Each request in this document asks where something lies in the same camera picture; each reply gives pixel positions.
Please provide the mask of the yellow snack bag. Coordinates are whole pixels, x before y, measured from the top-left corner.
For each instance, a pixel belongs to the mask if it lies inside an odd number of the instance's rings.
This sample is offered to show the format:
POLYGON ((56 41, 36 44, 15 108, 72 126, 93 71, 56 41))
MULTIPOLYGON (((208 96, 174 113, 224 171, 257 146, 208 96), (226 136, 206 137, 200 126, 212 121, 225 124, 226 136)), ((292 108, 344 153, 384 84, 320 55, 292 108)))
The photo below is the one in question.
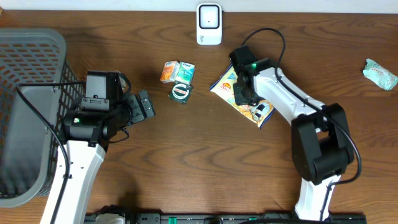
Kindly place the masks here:
POLYGON ((261 100, 257 106, 237 105, 233 85, 237 82, 237 74, 232 65, 230 65, 220 79, 215 82, 210 91, 216 93, 225 100, 234 109, 239 111, 244 117, 257 125, 259 129, 271 118, 274 113, 274 106, 267 100, 261 100))

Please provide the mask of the round tape roll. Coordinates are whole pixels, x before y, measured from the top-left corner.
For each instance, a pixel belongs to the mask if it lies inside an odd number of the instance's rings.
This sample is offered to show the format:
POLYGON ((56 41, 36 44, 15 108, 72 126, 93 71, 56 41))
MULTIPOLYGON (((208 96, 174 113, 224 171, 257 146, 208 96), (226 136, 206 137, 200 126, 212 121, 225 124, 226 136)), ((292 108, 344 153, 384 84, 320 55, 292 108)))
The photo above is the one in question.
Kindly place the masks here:
POLYGON ((191 85, 175 82, 171 92, 169 93, 169 98, 180 104, 186 105, 192 90, 193 87, 191 85))

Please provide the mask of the orange small carton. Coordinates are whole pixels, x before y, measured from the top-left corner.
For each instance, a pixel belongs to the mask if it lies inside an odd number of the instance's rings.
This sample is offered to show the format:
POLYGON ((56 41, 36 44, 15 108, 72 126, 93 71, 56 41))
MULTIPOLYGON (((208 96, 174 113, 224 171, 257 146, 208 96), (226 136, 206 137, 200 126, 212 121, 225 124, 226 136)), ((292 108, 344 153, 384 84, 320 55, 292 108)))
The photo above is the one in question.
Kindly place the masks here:
POLYGON ((160 81, 162 83, 174 82, 175 77, 177 76, 177 73, 179 71, 179 68, 180 68, 180 62, 176 60, 166 62, 162 74, 160 76, 160 81))

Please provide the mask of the teal small carton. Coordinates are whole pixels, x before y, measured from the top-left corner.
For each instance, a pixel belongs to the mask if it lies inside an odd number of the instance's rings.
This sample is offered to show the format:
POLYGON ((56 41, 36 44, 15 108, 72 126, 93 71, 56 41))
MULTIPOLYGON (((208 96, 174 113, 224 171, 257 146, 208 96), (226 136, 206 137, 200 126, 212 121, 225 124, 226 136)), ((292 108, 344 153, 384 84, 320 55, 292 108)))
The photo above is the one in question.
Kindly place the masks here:
POLYGON ((180 62, 178 73, 175 77, 176 82, 190 85, 195 73, 195 65, 187 62, 180 62))

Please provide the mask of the mint green pack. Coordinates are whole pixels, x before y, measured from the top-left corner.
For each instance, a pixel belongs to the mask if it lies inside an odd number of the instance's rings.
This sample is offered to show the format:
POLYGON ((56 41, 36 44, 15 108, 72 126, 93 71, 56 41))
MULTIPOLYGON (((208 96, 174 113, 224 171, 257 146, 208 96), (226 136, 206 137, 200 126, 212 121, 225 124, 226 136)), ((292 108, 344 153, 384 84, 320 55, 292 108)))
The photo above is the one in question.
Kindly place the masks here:
POLYGON ((397 85, 397 76, 370 58, 366 59, 363 75, 386 91, 392 90, 397 85))

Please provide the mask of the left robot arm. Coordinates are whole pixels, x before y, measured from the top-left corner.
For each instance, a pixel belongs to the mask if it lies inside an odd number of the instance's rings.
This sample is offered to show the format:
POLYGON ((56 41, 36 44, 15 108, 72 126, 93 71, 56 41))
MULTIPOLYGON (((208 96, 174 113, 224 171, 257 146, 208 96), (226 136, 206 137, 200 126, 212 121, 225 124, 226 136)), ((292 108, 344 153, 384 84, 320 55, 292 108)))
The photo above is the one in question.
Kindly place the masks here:
POLYGON ((155 116, 148 93, 130 91, 121 72, 88 72, 85 95, 61 120, 57 166, 41 223, 83 223, 112 138, 155 116))

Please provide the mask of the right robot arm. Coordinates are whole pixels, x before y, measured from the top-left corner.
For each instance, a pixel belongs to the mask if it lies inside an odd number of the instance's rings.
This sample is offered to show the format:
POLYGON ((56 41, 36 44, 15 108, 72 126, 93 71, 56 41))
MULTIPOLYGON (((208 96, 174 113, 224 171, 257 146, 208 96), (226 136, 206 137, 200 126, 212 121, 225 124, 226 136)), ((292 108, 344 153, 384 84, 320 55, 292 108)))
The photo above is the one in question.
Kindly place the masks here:
POLYGON ((237 105, 269 101, 291 127, 292 160, 302 178, 295 213, 301 220, 330 219, 328 206, 335 185, 354 160, 344 109, 325 105, 287 79, 278 64, 257 59, 244 45, 229 54, 238 78, 237 105))

